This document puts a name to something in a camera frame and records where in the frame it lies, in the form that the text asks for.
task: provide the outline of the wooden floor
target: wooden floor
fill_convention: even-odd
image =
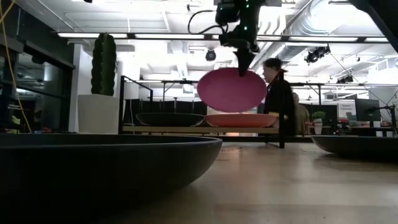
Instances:
[[[225,144],[196,182],[103,223],[398,223],[398,166],[339,159],[314,144]]]

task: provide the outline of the tall cactus plant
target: tall cactus plant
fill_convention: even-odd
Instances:
[[[91,93],[113,96],[116,44],[112,35],[100,34],[95,40],[91,70]]]

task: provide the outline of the potted plant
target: potted plant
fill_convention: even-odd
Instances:
[[[116,44],[102,33],[95,40],[91,95],[78,95],[79,133],[117,134],[119,99],[114,95]]]
[[[312,122],[314,125],[315,134],[322,134],[322,120],[325,119],[325,112],[316,111],[312,114]]]

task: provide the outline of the black bowl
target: black bowl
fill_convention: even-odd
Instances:
[[[312,141],[326,152],[355,157],[398,156],[398,138],[367,136],[312,136]]]
[[[137,114],[141,124],[153,127],[190,127],[203,122],[205,117],[199,114],[181,113],[141,113]]]
[[[199,178],[222,144],[212,138],[77,134],[0,135],[0,142],[0,220],[120,213]]]

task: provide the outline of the dark hair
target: dark hair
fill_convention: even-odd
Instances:
[[[262,63],[263,66],[276,69],[282,68],[282,61],[279,58],[269,58]]]

